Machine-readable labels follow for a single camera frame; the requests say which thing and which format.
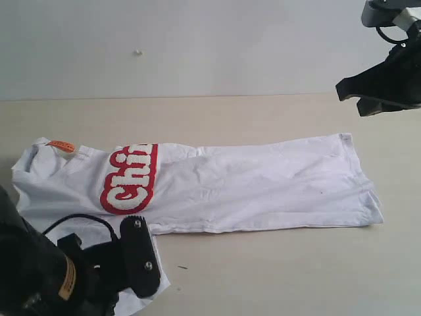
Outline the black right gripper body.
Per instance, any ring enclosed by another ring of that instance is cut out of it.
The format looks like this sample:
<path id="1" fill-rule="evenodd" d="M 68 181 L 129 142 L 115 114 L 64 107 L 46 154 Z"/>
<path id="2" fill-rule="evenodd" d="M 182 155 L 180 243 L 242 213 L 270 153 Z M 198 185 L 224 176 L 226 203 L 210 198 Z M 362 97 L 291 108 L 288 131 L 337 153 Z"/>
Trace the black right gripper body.
<path id="1" fill-rule="evenodd" d="M 385 61 L 335 86 L 340 101 L 357 97 L 362 117 L 420 108 L 420 32 L 398 44 Z"/>

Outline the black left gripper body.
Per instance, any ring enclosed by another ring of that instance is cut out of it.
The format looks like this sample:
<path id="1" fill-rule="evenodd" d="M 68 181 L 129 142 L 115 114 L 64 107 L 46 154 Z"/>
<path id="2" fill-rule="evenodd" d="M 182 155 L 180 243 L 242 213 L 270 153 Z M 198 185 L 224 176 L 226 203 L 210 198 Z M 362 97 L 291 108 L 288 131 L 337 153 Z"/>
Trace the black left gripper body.
<path id="1" fill-rule="evenodd" d="M 111 240 L 82 249 L 75 234 L 60 238 L 59 249 L 65 254 L 66 273 L 59 289 L 60 304 L 56 315 L 114 315 L 126 275 L 113 273 L 119 264 L 112 259 L 121 252 L 115 233 Z"/>

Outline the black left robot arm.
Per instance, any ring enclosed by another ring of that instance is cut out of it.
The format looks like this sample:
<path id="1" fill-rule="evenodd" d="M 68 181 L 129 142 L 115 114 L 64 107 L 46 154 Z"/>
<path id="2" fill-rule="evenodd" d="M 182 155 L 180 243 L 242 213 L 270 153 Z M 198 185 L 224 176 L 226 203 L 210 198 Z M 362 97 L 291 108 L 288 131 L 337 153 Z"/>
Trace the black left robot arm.
<path id="1" fill-rule="evenodd" d="M 118 290 L 77 235 L 54 244 L 1 190 L 1 314 L 114 315 Z"/>

